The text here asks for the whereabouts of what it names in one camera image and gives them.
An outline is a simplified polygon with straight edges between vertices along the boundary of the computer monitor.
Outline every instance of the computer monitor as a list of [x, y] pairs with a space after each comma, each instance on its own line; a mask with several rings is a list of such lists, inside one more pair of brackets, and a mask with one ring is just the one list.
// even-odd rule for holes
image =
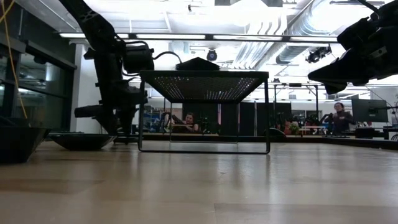
[[385, 100], [351, 100], [354, 121], [388, 122]]

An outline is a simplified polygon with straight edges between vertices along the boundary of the perforated metal tabletop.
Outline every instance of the perforated metal tabletop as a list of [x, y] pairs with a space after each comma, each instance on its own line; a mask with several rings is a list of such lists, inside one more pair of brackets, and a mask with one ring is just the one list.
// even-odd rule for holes
[[141, 71], [148, 83], [171, 103], [240, 103], [268, 72]]

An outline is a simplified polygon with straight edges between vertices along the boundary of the yellow cable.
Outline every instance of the yellow cable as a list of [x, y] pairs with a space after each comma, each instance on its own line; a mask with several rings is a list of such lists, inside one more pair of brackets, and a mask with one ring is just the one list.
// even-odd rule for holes
[[25, 107], [24, 107], [24, 103], [22, 102], [22, 97], [21, 97], [21, 94], [19, 93], [18, 78], [17, 78], [17, 73], [16, 73], [16, 70], [15, 70], [15, 66], [14, 66], [14, 61], [12, 59], [11, 43], [10, 43], [10, 38], [9, 38], [9, 35], [8, 35], [8, 25], [7, 25], [6, 16], [7, 16], [7, 13], [9, 12], [9, 10], [12, 7], [13, 4], [14, 4], [14, 1], [11, 2], [10, 6], [8, 7], [8, 9], [6, 11], [5, 8], [4, 8], [4, 1], [3, 1], [3, 4], [2, 4], [2, 13], [3, 13], [3, 15], [0, 18], [0, 23], [1, 23], [2, 20], [4, 20], [4, 26], [6, 27], [6, 37], [7, 37], [7, 44], [8, 44], [8, 52], [9, 52], [10, 61], [11, 61], [12, 74], [14, 75], [15, 86], [16, 86], [16, 88], [18, 90], [19, 101], [21, 102], [21, 107], [22, 107], [22, 110], [24, 112], [25, 119], [27, 120], [27, 114], [26, 114], [26, 110], [25, 110]]

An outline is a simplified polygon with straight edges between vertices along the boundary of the ceiling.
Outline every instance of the ceiling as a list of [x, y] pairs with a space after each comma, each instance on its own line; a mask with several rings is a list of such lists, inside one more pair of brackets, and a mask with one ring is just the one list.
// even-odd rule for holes
[[[58, 0], [16, 0], [30, 13], [59, 32], [81, 32], [77, 22]], [[261, 0], [85, 0], [107, 19], [116, 32], [180, 34], [288, 34], [338, 35], [345, 27], [371, 11], [360, 5], [332, 4], [331, 0], [283, 0], [283, 7], [269, 7]], [[320, 62], [305, 61], [317, 44], [291, 46], [283, 43], [152, 41], [156, 54], [173, 50], [183, 60], [206, 58], [215, 49], [215, 63], [225, 69], [268, 71], [282, 82], [308, 82], [307, 75], [344, 53], [332, 44], [333, 53]], [[277, 58], [288, 55], [286, 63]], [[178, 61], [165, 56], [157, 68], [170, 69]], [[386, 80], [373, 83], [387, 83]]]

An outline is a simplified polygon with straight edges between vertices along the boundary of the wooden floor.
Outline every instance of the wooden floor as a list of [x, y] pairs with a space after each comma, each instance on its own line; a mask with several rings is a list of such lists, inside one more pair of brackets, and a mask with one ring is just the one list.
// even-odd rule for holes
[[237, 156], [130, 147], [69, 152], [45, 142], [30, 162], [0, 166], [0, 223], [398, 223], [396, 152], [272, 144], [268, 156]]

